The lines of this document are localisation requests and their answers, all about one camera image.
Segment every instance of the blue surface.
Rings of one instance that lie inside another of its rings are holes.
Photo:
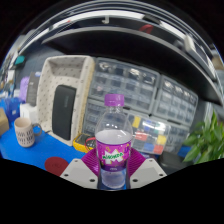
[[[14,122],[10,123],[10,129],[0,138],[0,152],[4,159],[37,166],[43,170],[45,161],[58,156],[70,163],[74,158],[81,159],[85,153],[77,151],[73,146],[67,146],[45,132],[35,137],[35,143],[29,148],[20,146],[16,139]]]
[[[178,152],[178,156],[185,158],[187,153],[191,150],[191,147],[182,146],[180,151]]]
[[[148,152],[153,152],[154,147],[155,147],[155,146],[154,146],[153,144],[145,143],[145,145],[144,145],[144,150],[145,150],[145,151],[148,151]]]

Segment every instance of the bottle label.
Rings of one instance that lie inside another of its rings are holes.
[[[121,145],[108,145],[96,140],[96,149],[101,168],[105,171],[117,172],[126,168],[131,141]]]

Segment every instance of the plastic bottle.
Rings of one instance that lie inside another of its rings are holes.
[[[123,113],[124,95],[106,94],[104,105],[106,112],[95,128],[97,156],[101,162],[102,183],[110,189],[119,189],[125,184],[133,131]]]

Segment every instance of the storage shelf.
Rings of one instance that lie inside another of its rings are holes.
[[[155,36],[126,28],[68,30],[42,42],[68,55],[114,58],[153,68],[185,85],[198,96],[223,106],[221,93],[184,52]]]

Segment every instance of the green plant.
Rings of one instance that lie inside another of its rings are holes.
[[[183,144],[191,146],[183,162],[197,159],[194,164],[198,164],[223,158],[224,127],[218,124],[214,111],[211,121],[199,122]]]

